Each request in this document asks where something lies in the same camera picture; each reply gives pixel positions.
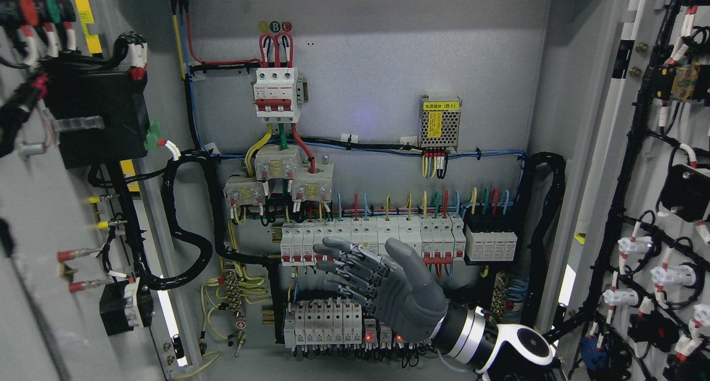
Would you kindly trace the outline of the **grey robot hand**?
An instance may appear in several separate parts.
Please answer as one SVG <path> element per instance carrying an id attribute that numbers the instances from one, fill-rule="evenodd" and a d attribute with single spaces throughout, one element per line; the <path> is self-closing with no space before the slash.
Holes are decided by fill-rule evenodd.
<path id="1" fill-rule="evenodd" d="M 317 269 L 338 278 L 324 287 L 354 300 L 406 341 L 431 338 L 447 312 L 442 288 L 409 245 L 388 238 L 385 248 L 385 256 L 375 255 L 352 242 L 325 237 L 313 250 L 334 261 L 319 261 Z"/>

